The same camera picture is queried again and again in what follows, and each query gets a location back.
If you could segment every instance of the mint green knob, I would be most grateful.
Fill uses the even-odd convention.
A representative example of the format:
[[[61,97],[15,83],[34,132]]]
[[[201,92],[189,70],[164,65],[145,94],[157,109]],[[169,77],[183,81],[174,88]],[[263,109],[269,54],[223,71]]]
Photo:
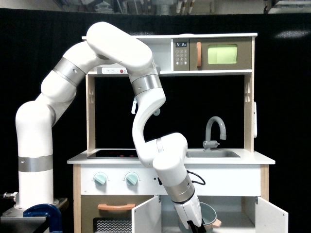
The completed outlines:
[[[128,185],[136,185],[138,182],[138,175],[134,172],[129,172],[125,176],[125,181]]]
[[[97,185],[104,185],[107,181],[106,174],[103,172],[99,172],[94,176],[94,182]]]

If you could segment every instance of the digital display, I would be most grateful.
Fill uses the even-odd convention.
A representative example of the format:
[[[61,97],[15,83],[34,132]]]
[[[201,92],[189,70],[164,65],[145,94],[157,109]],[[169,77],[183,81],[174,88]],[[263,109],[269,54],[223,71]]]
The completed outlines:
[[[176,48],[187,47],[187,42],[176,42]]]

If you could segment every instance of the blue clamp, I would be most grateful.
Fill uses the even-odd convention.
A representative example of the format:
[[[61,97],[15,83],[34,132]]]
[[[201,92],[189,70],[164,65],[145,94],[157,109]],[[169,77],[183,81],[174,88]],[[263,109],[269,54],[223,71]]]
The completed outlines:
[[[25,210],[23,217],[47,216],[49,217],[50,233],[63,233],[62,214],[52,204],[39,204]]]

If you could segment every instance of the white cabinet door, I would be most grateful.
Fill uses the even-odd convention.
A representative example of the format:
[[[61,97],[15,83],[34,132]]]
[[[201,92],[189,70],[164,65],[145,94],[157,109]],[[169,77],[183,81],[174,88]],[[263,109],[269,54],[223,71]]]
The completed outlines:
[[[159,196],[132,209],[132,233],[161,233],[161,202]]]
[[[258,197],[255,205],[256,233],[288,233],[288,213]]]

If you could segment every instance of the sink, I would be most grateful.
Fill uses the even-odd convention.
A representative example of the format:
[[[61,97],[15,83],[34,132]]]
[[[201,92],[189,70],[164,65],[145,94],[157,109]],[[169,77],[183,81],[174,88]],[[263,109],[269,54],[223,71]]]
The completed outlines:
[[[232,151],[224,150],[210,150],[210,151],[188,151],[186,156],[188,158],[240,158]]]

